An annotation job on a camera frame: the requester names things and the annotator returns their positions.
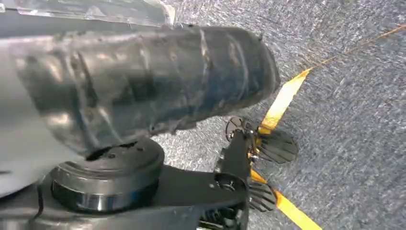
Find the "yellow tape line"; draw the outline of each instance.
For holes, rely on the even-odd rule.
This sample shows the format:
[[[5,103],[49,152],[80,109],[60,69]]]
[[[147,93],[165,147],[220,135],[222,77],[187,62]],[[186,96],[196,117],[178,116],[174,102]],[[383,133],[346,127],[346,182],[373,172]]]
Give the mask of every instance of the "yellow tape line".
[[[289,104],[293,100],[293,97],[297,94],[300,86],[302,85],[303,81],[306,79],[307,75],[309,74],[309,72],[312,69],[325,65],[325,64],[329,63],[330,61],[340,58],[346,54],[349,54],[364,45],[375,42],[376,40],[378,40],[382,37],[386,37],[390,34],[396,33],[397,31],[403,30],[405,28],[406,28],[406,24],[403,24],[403,25],[399,26],[398,28],[395,28],[387,33],[384,33],[378,37],[375,37],[371,40],[361,43],[359,46],[357,46],[353,49],[350,49],[346,52],[340,53],[329,59],[326,59],[326,60],[320,62],[320,64],[318,64],[312,68],[304,70],[299,75],[297,75],[296,77],[294,77],[293,79],[291,79],[290,81],[285,83],[282,86],[281,90],[279,91],[278,95],[276,96],[275,101],[269,108],[267,114],[265,115],[265,118],[261,124],[262,128],[259,129],[259,132],[262,134],[268,134],[272,130],[275,129],[278,122],[280,121],[283,114],[285,113],[286,109],[288,108]],[[262,178],[254,170],[251,170],[251,178],[253,180],[256,180],[256,181],[259,181],[262,183],[267,183],[267,181],[264,178]],[[275,194],[276,194],[277,200],[278,200],[276,206],[287,217],[289,217],[297,226],[299,226],[301,229],[304,229],[304,230],[320,230],[321,229],[321,227],[319,227],[314,221],[312,221],[305,213],[303,213],[297,207],[295,207],[295,205],[292,204],[292,202],[290,202],[288,199],[286,199],[286,197],[284,197],[280,192],[275,190]]]
[[[289,104],[293,100],[293,96],[295,96],[303,81],[306,79],[306,76],[312,69],[313,68],[306,69],[282,86],[275,101],[269,108],[261,123],[262,128],[259,129],[260,133],[269,134],[271,130],[275,129],[279,120],[282,118]]]
[[[304,230],[321,230],[312,219],[310,219],[304,212],[296,208],[292,202],[284,197],[280,192],[274,190],[276,194],[276,206],[282,211],[289,219],[291,219],[297,226]]]

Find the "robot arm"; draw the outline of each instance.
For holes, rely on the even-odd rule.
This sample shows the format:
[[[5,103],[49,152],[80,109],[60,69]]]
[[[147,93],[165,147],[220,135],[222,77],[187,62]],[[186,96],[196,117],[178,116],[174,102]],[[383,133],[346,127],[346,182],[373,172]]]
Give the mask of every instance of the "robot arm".
[[[0,65],[0,196],[59,163],[193,127],[279,85],[271,52],[237,28],[9,38]]]

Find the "mechanical part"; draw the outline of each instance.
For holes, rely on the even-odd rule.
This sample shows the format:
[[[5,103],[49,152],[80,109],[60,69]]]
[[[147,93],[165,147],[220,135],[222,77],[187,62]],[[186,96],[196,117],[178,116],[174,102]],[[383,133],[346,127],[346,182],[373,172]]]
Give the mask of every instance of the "mechanical part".
[[[66,162],[51,172],[52,192],[73,210],[112,212],[141,206],[155,194],[164,151],[151,139],[113,148],[97,161]]]
[[[280,81],[273,56],[252,33],[188,26],[12,38],[0,40],[0,65],[7,75],[0,121],[12,121],[2,123],[7,129],[1,134],[8,140],[2,147],[20,150],[21,140],[10,137],[30,124],[35,128],[24,136],[30,149],[24,156],[31,157],[25,163],[54,156],[53,164],[40,165],[49,169],[70,161],[37,189],[16,194],[36,197],[37,206],[16,199],[0,206],[0,213],[26,210],[0,219],[1,226],[185,230],[196,228],[203,213],[219,210],[222,219],[212,224],[247,228],[247,153],[253,150],[254,132],[233,132],[215,172],[163,165],[162,149],[142,138],[193,127],[272,93]],[[14,104],[4,98],[13,98]],[[36,130],[46,138],[37,141]],[[65,157],[58,157],[59,151]],[[19,175],[16,168],[2,168],[10,173],[0,179]],[[33,210],[34,216],[27,215]]]
[[[274,130],[270,134],[260,134],[261,145],[258,156],[262,159],[283,164],[296,159],[298,148],[293,138],[282,131]]]
[[[273,130],[270,134],[260,134],[259,125],[239,117],[231,118],[226,125],[226,138],[230,140],[236,131],[246,133],[251,138],[250,154],[253,159],[260,158],[278,164],[296,159],[298,148],[288,134]]]
[[[247,148],[234,149],[234,147],[232,147],[236,147],[237,145],[235,143],[241,141],[239,139],[241,134],[242,133],[238,133],[236,138],[233,139],[230,148],[228,148],[230,150],[224,151],[225,165],[230,165],[227,161],[233,157],[236,157],[237,159],[240,159],[240,156],[247,157]],[[247,144],[244,146],[249,146],[249,139],[245,139],[245,141]],[[122,191],[131,191],[132,184],[124,186],[121,182],[128,179],[129,175],[126,170],[130,168],[129,166],[135,161],[138,161],[136,158],[140,155],[136,152],[136,149],[137,147],[140,147],[140,145],[145,148],[145,151],[152,151],[150,154],[144,155],[144,157],[149,159],[144,160],[146,163],[145,167],[157,162],[156,160],[151,160],[153,158],[148,156],[160,155],[160,148],[151,140],[142,140],[134,146],[129,147],[129,149],[125,149],[124,153],[120,153],[120,151],[123,150],[123,147],[117,147],[117,149],[112,149],[111,151],[106,152],[98,160],[106,160],[103,164],[98,163],[93,165],[93,163],[97,163],[97,161],[89,162],[89,164],[86,165],[81,162],[79,165],[70,165],[69,167],[63,164],[62,167],[55,169],[50,175],[48,175],[40,185],[38,191],[41,194],[41,208],[39,209],[40,212],[38,212],[35,217],[25,216],[25,213],[37,210],[37,207],[33,207],[29,202],[21,204],[17,202],[18,199],[14,199],[11,202],[0,205],[0,213],[7,213],[10,210],[15,210],[16,206],[19,210],[27,211],[25,213],[14,213],[13,218],[0,219],[0,225],[11,225],[12,223],[16,223],[15,219],[19,219],[14,227],[21,229],[52,228],[57,230],[69,228],[77,230],[86,227],[87,229],[92,230],[190,230],[195,229],[199,225],[199,220],[203,221],[205,219],[208,226],[218,225],[219,221],[221,221],[220,223],[229,227],[228,229],[244,230],[247,228],[248,206],[246,203],[248,199],[248,186],[246,180],[249,177],[249,172],[246,170],[238,171],[238,168],[231,168],[231,170],[229,170],[229,167],[225,167],[222,168],[221,173],[213,173],[192,172],[164,165],[161,174],[159,175],[159,179],[157,180],[158,186],[156,191],[155,193],[152,193],[152,197],[147,199],[147,202],[138,206],[128,206],[129,203],[125,203],[124,206],[116,208],[117,206],[113,205],[113,207],[111,207],[107,205],[109,199],[104,199],[106,197],[97,197],[96,200],[98,202],[96,203],[101,204],[102,213],[100,213],[99,210],[95,210],[95,206],[92,205],[94,203],[86,203],[78,199],[79,197],[87,198],[89,196],[78,195],[78,192],[73,191],[72,188],[86,190],[86,194],[95,194],[97,189],[101,189],[104,192],[111,191],[111,193],[108,194],[115,194],[116,191],[120,190],[119,187],[122,188]],[[118,166],[119,160],[126,160],[126,163],[119,163],[124,166]],[[241,167],[241,169],[249,168],[248,165],[239,165],[239,167]],[[121,174],[121,177],[113,173],[117,168],[122,169],[123,173]],[[68,179],[68,172],[69,175],[73,176],[73,179]],[[100,181],[97,182],[94,177],[89,176],[90,174],[94,176],[96,172],[99,172],[99,176],[103,176],[106,184],[110,186],[103,186],[104,179],[99,178]],[[90,179],[91,182],[83,182],[85,181],[83,180],[85,177],[86,179]],[[20,194],[16,194],[16,196],[35,197],[37,195],[37,190],[33,185],[30,187],[33,187],[34,189],[23,190]],[[134,189],[140,191],[138,186],[135,186]],[[140,199],[135,197],[132,202],[137,202]],[[122,204],[114,202],[119,200],[118,196],[113,196],[113,204]],[[222,219],[207,218],[205,215],[208,215],[212,210],[219,210]]]
[[[244,127],[243,127],[243,120],[239,117],[232,117],[230,118],[230,120],[227,122],[226,125],[226,139],[228,140],[228,142],[231,141],[231,139],[234,136],[234,132],[236,130],[241,130],[244,131]]]
[[[272,211],[276,208],[276,195],[268,184],[248,180],[249,207],[260,212]]]
[[[245,203],[206,211],[200,218],[199,228],[203,230],[241,230],[244,229],[245,217],[248,217],[248,210]]]
[[[0,66],[0,168],[11,172],[0,196],[63,162],[255,104],[280,82],[254,34],[224,27],[2,39]]]

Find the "plastic wrap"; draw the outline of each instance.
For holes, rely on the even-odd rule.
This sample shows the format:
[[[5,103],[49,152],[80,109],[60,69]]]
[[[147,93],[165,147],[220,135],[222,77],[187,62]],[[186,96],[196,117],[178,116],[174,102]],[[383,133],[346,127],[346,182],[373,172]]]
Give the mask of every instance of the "plastic wrap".
[[[0,12],[2,5],[25,15],[149,26],[173,24],[175,17],[173,7],[159,0],[0,0]]]

